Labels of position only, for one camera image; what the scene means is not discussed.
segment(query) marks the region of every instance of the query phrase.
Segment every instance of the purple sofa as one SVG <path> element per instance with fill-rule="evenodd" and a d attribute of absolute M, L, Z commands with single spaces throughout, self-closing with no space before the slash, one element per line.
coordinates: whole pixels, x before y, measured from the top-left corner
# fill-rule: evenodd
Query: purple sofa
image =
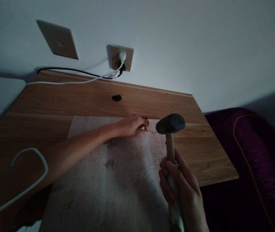
<path fill-rule="evenodd" d="M 206 118 L 240 176 L 201 187 L 210 231 L 275 231 L 275 129 L 242 108 Z"/>

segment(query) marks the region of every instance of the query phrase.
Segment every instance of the forearm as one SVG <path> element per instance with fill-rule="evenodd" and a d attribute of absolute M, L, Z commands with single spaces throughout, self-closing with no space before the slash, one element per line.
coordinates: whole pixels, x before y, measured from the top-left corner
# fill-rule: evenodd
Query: forearm
<path fill-rule="evenodd" d="M 48 164 L 47 175 L 29 193 L 0 212 L 0 230 L 7 231 L 6 226 L 11 225 L 15 214 L 32 195 L 60 178 L 95 147 L 116 136 L 115 125 L 107 124 L 42 149 L 41 153 Z M 43 164 L 34 152 L 25 152 L 18 159 L 16 164 L 0 177 L 0 206 L 26 190 L 44 172 Z"/>
<path fill-rule="evenodd" d="M 114 124 L 107 124 L 96 130 L 80 134 L 43 149 L 42 154 L 47 161 L 49 171 L 46 177 L 37 186 L 36 191 L 56 181 L 87 153 L 104 141 L 116 136 L 117 130 Z"/>

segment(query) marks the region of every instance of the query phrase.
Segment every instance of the mallet handle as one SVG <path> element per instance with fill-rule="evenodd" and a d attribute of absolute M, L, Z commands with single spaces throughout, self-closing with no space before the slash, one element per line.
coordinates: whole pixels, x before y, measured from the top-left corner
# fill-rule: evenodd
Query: mallet handle
<path fill-rule="evenodd" d="M 175 161 L 173 134 L 167 133 L 166 141 L 167 141 L 166 145 L 167 145 L 168 160 L 171 161 L 172 164 L 177 166 L 177 163 Z M 169 205 L 170 231 L 183 232 L 184 225 L 183 225 L 182 213 L 180 211 L 179 203 L 178 203 L 177 184 L 171 175 L 168 176 L 168 183 L 176 195 L 176 200 L 174 201 L 174 208 L 172 208 Z"/>

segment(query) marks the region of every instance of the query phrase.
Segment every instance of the electrical outlet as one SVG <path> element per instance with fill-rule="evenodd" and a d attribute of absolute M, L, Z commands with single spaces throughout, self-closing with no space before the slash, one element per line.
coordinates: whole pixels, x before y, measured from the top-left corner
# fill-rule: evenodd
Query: electrical outlet
<path fill-rule="evenodd" d="M 72 32 L 69 28 L 36 21 L 53 54 L 78 60 Z"/>
<path fill-rule="evenodd" d="M 129 72 L 131 70 L 132 58 L 133 58 L 133 48 L 126 48 L 117 45 L 111 45 L 111 56 L 112 56 L 112 69 L 118 69 L 119 63 L 119 53 L 125 52 L 126 53 L 126 60 L 125 60 L 125 71 Z"/>

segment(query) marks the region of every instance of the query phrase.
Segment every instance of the wooden desk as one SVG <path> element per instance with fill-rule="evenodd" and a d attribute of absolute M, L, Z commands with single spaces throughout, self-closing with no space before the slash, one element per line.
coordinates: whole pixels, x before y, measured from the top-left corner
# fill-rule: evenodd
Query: wooden desk
<path fill-rule="evenodd" d="M 55 71 L 43 71 L 35 78 L 49 82 L 81 80 L 89 78 Z M 113 101 L 111 97 L 118 94 L 122 100 Z M 200 186 L 238 178 L 192 95 L 107 80 L 27 86 L 0 120 L 0 173 L 22 149 L 42 149 L 66 139 L 74 115 L 125 117 L 131 113 L 148 115 L 150 119 L 171 113 L 184 117 L 186 128 L 175 134 L 175 147 Z M 46 201 L 43 196 L 33 204 L 37 205 L 40 198 Z"/>

